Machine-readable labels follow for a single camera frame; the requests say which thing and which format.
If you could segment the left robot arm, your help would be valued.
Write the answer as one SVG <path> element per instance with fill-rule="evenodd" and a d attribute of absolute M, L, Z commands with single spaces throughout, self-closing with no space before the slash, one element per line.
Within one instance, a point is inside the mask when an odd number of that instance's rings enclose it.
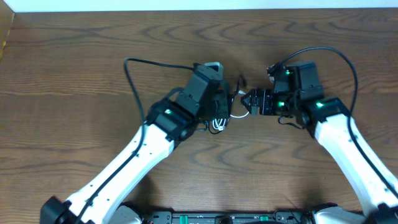
<path fill-rule="evenodd" d="M 93 180 L 64 202 L 51 197 L 44 203 L 39 222 L 109 223 L 144 176 L 216 116 L 227 93 L 222 64 L 195 64 L 187 86 L 154 103 L 130 143 Z"/>

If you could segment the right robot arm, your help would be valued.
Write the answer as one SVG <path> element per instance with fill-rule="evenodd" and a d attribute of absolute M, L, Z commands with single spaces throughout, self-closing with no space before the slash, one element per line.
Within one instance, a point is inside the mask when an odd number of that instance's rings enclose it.
<path fill-rule="evenodd" d="M 397 223 L 397 178 L 382 163 L 356 127 L 349 109 L 324 96 L 312 61 L 267 69 L 271 89 L 252 89 L 241 98 L 250 114 L 295 118 L 338 164 L 354 189 L 362 214 L 329 203 L 305 212 L 301 223 Z"/>

